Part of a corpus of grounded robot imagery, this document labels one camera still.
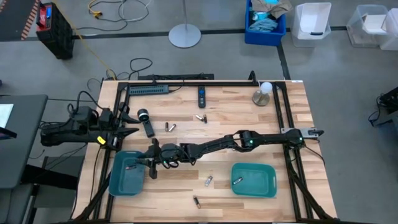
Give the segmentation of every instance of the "yellow extension cord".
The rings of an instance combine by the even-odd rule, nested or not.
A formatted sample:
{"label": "yellow extension cord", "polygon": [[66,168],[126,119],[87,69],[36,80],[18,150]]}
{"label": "yellow extension cord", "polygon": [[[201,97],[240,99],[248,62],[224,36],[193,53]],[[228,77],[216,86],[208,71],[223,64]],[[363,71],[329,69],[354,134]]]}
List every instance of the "yellow extension cord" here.
{"label": "yellow extension cord", "polygon": [[66,19],[66,21],[70,24],[70,26],[72,27],[72,29],[76,32],[77,36],[79,36],[82,44],[85,46],[85,48],[90,51],[98,60],[99,62],[101,62],[101,64],[103,64],[106,68],[106,70],[111,74],[113,80],[117,80],[116,78],[116,74],[113,72],[113,70],[109,67],[109,65],[107,65],[103,60],[100,59],[100,57],[87,45],[86,41],[83,39],[83,37],[81,36],[81,34],[79,33],[79,31],[76,29],[75,25],[71,22],[71,20],[69,19],[69,17],[63,13],[62,9],[60,8],[60,5],[58,4],[58,0],[52,0],[58,7],[58,10],[61,12],[61,14],[64,16],[64,18]]}
{"label": "yellow extension cord", "polygon": [[101,11],[94,11],[94,10],[91,9],[91,4],[93,4],[95,1],[97,1],[97,0],[91,0],[91,2],[88,3],[87,6],[88,6],[88,10],[89,10],[91,13],[94,14],[94,17],[95,17],[96,19],[98,19],[99,16],[102,15],[102,12],[101,12]]}

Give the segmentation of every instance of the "wooden tabletop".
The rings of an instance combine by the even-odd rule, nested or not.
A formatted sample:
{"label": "wooden tabletop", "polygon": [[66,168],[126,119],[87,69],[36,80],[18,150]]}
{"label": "wooden tabletop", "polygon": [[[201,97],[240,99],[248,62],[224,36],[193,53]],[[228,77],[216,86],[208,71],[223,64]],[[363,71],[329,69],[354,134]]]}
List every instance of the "wooden tabletop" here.
{"label": "wooden tabletop", "polygon": [[[99,96],[99,105],[113,108],[117,82],[104,82]],[[310,107],[302,82],[286,82],[296,128],[313,127]],[[130,99],[130,116],[137,118],[141,108],[148,110],[156,138],[160,145],[165,143],[203,143],[233,134],[240,129],[257,131],[261,134],[279,133],[278,120],[273,97],[265,107],[258,107],[252,101],[256,87],[206,87],[206,108],[197,103],[197,87],[182,87],[168,95],[135,96]],[[285,111],[282,94],[282,111]],[[206,114],[208,124],[195,115]],[[165,122],[177,127],[171,133],[165,132]],[[128,136],[123,150],[146,151],[150,146],[142,124],[128,127],[140,131]],[[306,141],[307,146],[320,153],[316,141]],[[97,144],[89,144],[81,172],[78,198],[74,217],[79,215],[90,201],[93,181],[93,166],[98,152]],[[325,167],[319,157],[306,149],[301,150],[308,189],[329,215],[335,217]],[[103,162],[104,150],[99,153],[95,167],[94,193],[97,190]],[[112,153],[109,170],[113,165]],[[251,198],[235,195],[231,191],[231,168],[237,162],[254,162],[272,165],[277,172],[278,191],[275,198]],[[177,169],[166,170],[157,166],[158,178],[147,175],[142,193],[135,197],[115,197],[112,222],[291,222],[295,221],[292,199],[287,180],[287,171],[281,145],[259,146],[252,152],[240,153],[224,149],[204,155],[195,166],[180,164]],[[208,176],[213,176],[206,187]],[[305,217],[302,194],[298,190],[302,216]],[[196,195],[201,204],[198,209],[192,197]],[[104,194],[100,217],[104,217],[108,191]]]}

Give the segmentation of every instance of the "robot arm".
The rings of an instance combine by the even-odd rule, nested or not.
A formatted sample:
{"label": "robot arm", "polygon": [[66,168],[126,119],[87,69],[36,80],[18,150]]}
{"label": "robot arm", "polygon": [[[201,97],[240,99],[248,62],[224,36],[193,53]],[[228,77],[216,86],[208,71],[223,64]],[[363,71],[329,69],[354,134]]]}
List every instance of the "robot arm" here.
{"label": "robot arm", "polygon": [[302,133],[298,129],[291,129],[284,134],[258,134],[255,131],[242,130],[235,134],[225,135],[203,144],[164,144],[161,148],[156,139],[152,140],[147,152],[137,161],[148,166],[149,176],[157,178],[156,165],[162,164],[166,169],[177,168],[179,162],[189,162],[194,165],[196,160],[204,154],[222,149],[235,149],[238,152],[251,152],[260,145],[266,144],[289,144],[292,147],[305,145]]}
{"label": "robot arm", "polygon": [[101,115],[88,106],[81,106],[70,118],[62,123],[44,123],[40,125],[43,146],[58,146],[64,142],[97,142],[109,149],[118,150],[119,143],[138,128],[120,127],[121,122],[140,123],[128,116],[129,108],[121,105],[118,117],[108,108],[103,108]]}

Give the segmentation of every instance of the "black remote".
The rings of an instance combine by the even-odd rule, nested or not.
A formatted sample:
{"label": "black remote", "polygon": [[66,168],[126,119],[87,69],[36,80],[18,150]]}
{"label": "black remote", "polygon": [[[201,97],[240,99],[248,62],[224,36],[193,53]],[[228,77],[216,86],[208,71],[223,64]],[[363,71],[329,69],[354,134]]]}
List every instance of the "black remote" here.
{"label": "black remote", "polygon": [[200,108],[206,107],[206,91],[204,85],[198,86],[198,106]]}

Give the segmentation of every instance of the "white plastic bin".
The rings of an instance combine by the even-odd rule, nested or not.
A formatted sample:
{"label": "white plastic bin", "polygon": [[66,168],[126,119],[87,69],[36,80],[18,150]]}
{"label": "white plastic bin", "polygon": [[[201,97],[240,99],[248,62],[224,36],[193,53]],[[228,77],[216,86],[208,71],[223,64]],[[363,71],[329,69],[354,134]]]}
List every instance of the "white plastic bin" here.
{"label": "white plastic bin", "polygon": [[391,9],[386,17],[387,35],[379,37],[380,49],[398,50],[398,8]]}
{"label": "white plastic bin", "polygon": [[378,47],[378,36],[387,34],[387,32],[383,32],[382,29],[387,13],[387,8],[382,5],[369,4],[357,6],[352,18],[347,24],[347,33],[351,45],[353,47]]}
{"label": "white plastic bin", "polygon": [[331,3],[305,3],[296,6],[292,40],[296,47],[315,47],[330,33]]}

